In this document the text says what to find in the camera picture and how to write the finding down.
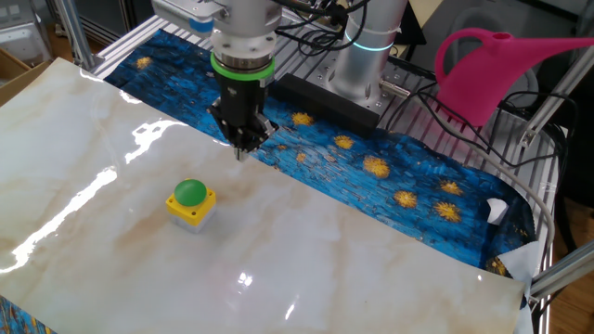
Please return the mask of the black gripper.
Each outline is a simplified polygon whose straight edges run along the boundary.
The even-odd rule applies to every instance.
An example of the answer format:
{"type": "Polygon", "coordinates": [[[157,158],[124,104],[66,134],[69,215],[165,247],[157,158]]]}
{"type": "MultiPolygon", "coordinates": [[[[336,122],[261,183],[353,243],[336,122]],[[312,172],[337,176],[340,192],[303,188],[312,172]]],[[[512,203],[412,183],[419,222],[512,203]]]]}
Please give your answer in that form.
{"type": "Polygon", "coordinates": [[[207,111],[234,149],[237,161],[244,161],[250,152],[261,147],[278,129],[264,115],[267,88],[256,81],[236,81],[219,76],[220,104],[207,111]]]}

